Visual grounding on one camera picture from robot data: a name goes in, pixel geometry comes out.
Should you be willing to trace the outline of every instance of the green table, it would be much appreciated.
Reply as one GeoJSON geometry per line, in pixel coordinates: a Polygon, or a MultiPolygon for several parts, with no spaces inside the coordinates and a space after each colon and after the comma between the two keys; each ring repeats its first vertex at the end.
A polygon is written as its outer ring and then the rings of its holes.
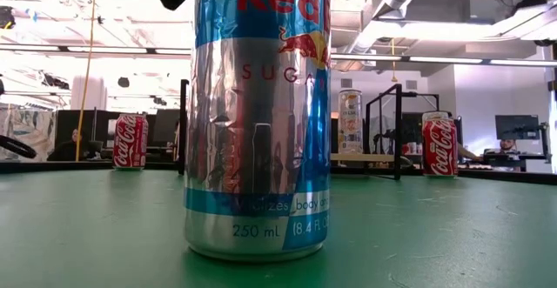
{"type": "Polygon", "coordinates": [[[189,251],[182,187],[170,171],[2,175],[0,287],[557,285],[552,186],[334,178],[324,249],[272,265],[189,251]]]}

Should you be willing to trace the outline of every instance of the coca-cola can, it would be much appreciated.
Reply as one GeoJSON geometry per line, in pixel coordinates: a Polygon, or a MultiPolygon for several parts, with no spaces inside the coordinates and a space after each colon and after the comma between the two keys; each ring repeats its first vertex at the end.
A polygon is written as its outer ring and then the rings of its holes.
{"type": "Polygon", "coordinates": [[[112,164],[115,169],[145,167],[149,123],[142,115],[121,114],[116,122],[112,164]]]}
{"type": "Polygon", "coordinates": [[[459,167],[454,121],[447,118],[428,118],[423,123],[422,133],[424,175],[456,177],[459,167]]]}

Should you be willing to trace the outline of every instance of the red bull can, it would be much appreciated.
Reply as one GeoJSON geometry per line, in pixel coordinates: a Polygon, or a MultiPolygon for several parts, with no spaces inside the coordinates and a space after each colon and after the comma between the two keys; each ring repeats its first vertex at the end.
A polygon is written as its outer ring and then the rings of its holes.
{"type": "Polygon", "coordinates": [[[301,258],[329,226],[329,0],[197,0],[185,239],[301,258]]]}

